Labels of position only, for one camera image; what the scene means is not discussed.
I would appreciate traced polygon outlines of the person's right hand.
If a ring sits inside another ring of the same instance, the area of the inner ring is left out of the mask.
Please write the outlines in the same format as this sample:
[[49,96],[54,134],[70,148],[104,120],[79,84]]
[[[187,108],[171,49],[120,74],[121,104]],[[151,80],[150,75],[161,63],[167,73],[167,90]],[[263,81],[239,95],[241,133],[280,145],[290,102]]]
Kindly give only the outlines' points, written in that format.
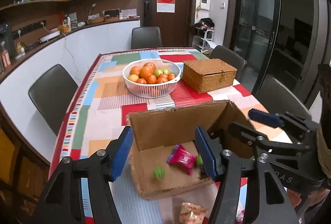
[[[320,208],[321,205],[324,203],[324,200],[328,196],[330,190],[329,189],[324,189],[320,188],[316,192],[313,192],[310,194],[308,197],[311,200],[310,207],[312,208]],[[289,197],[289,200],[291,202],[291,205],[296,208],[301,202],[302,202],[302,194],[297,193],[291,189],[287,189],[287,194]]]

